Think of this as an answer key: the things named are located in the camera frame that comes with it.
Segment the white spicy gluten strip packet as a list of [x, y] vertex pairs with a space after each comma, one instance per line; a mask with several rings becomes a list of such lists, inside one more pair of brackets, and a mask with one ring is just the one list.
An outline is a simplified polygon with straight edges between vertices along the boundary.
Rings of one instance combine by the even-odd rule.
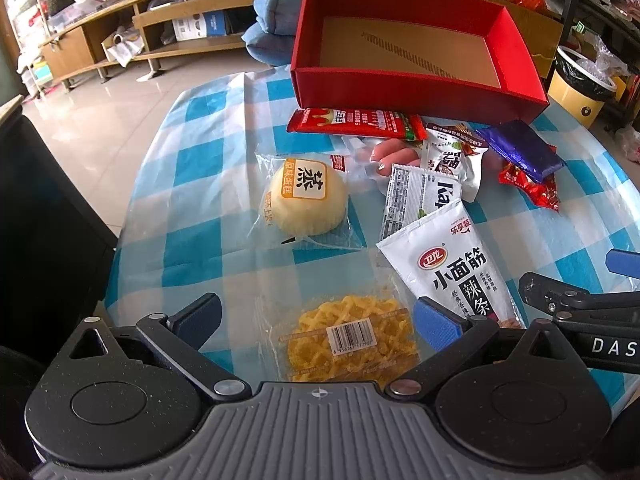
[[483, 315], [502, 327], [523, 326], [462, 200], [385, 237], [378, 249], [416, 298], [430, 298], [462, 318]]

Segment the yellow crispy noodle packet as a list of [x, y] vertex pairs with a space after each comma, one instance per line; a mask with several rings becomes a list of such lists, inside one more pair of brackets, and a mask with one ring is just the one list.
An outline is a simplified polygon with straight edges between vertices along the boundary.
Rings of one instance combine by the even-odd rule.
[[411, 309], [387, 285], [306, 304], [258, 304], [260, 350], [289, 382], [375, 382], [383, 388], [420, 361]]

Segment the red Trolli candy bag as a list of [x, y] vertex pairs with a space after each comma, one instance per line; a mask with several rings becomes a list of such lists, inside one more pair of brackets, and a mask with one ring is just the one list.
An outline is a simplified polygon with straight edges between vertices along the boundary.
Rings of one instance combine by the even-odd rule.
[[506, 156], [501, 155], [501, 157], [502, 169], [498, 173], [498, 181], [501, 184], [514, 186], [514, 188], [523, 192], [529, 201], [537, 207], [551, 209], [555, 212], [559, 211], [560, 200], [553, 174], [544, 182], [538, 183]]

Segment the purple foil snack packet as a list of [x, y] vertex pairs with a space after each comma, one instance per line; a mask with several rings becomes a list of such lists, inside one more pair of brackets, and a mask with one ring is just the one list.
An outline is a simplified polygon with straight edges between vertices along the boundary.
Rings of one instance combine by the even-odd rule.
[[522, 120], [479, 128], [476, 133], [500, 156], [542, 183], [565, 166], [564, 160]]

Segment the white Kaprons wafer packet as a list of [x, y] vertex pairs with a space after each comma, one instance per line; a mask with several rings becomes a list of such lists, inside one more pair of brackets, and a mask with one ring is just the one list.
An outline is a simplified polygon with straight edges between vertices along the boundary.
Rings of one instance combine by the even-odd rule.
[[455, 177], [415, 166], [394, 165], [388, 180], [380, 239], [461, 197]]

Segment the white duck snack pouch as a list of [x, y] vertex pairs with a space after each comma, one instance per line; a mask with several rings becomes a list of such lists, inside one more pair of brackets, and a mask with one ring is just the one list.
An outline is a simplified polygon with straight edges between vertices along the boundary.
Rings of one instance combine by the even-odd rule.
[[421, 166], [448, 174], [461, 185], [462, 200], [473, 203], [482, 183], [482, 162], [489, 145], [467, 124], [425, 123]]

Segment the round yellow bun packet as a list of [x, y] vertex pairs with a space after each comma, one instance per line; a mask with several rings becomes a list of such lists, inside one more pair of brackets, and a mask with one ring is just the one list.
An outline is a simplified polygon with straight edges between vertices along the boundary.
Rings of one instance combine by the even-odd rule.
[[349, 213], [352, 158], [343, 154], [259, 155], [262, 197], [250, 239], [259, 247], [359, 249]]

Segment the pink sausages vacuum pack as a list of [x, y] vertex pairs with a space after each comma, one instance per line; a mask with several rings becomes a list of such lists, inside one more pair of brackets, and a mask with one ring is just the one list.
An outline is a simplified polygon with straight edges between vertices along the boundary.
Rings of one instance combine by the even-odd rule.
[[421, 166], [420, 143], [358, 136], [343, 136], [343, 141], [352, 161], [350, 174], [358, 181], [367, 180], [383, 194], [394, 165]]

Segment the long red snack packet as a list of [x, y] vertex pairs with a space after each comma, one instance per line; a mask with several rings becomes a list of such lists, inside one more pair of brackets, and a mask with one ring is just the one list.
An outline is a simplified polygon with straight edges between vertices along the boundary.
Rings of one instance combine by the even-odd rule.
[[427, 137], [419, 115], [405, 115], [389, 110], [337, 110], [325, 107], [296, 110], [286, 131], [330, 136], [366, 136], [407, 142], [423, 141]]

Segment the blue checkered tablecloth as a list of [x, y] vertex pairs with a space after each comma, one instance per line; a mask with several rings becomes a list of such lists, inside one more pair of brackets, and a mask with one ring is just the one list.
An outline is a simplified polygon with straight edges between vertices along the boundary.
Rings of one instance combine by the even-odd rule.
[[[251, 384], [274, 378], [265, 368], [256, 309], [300, 310], [347, 294], [395, 285], [376, 249], [384, 198], [360, 167], [349, 171], [349, 233], [356, 250], [272, 246], [250, 238], [265, 177], [262, 155], [344, 153], [343, 141], [291, 136], [296, 109], [285, 67], [238, 73], [183, 92], [146, 153], [128, 206], [106, 292], [112, 320], [173, 314], [214, 292], [221, 326], [205, 355]], [[537, 208], [497, 181], [484, 159], [482, 185], [468, 211], [510, 289], [528, 271], [590, 292], [626, 292], [639, 284], [611, 273], [611, 249], [639, 247], [639, 193], [604, 146], [558, 104], [534, 129], [565, 167], [556, 175], [560, 208]]]

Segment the yellow trash bin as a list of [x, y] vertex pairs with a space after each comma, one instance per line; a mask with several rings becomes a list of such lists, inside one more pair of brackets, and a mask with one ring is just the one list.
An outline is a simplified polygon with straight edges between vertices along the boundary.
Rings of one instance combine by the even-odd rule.
[[564, 46], [556, 49], [548, 96], [587, 129], [616, 95], [613, 79], [597, 71], [585, 55]]

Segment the red cardboard box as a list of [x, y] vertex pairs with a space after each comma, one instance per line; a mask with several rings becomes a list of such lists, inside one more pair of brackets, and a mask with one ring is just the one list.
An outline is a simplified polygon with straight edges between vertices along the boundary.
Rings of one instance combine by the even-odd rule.
[[549, 104], [509, 10], [485, 0], [303, 0], [291, 75], [303, 108], [499, 125]]

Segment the blue rolled cushion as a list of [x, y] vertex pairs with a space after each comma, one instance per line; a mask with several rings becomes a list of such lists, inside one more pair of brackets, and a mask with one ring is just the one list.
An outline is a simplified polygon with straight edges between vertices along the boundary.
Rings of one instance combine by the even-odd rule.
[[256, 61], [282, 66], [292, 62], [302, 0], [254, 0], [256, 22], [241, 39]]

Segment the wooden TV cabinet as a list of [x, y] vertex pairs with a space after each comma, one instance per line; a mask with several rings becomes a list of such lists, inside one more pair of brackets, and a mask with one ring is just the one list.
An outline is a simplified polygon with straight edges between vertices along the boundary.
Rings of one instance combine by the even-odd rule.
[[117, 0], [102, 10], [93, 12], [66, 29], [56, 32], [40, 46], [44, 59], [56, 82], [68, 81], [89, 70], [101, 77], [115, 66], [102, 47], [102, 42], [116, 32], [118, 26], [134, 26], [143, 41], [142, 52], [135, 59], [150, 63], [153, 70], [162, 58], [241, 49], [244, 29], [233, 26], [223, 37], [195, 38], [165, 46], [160, 40], [164, 27], [175, 18], [193, 18], [208, 11], [222, 11], [228, 18], [233, 10], [250, 9], [254, 0], [186, 0], [151, 9], [151, 0]]

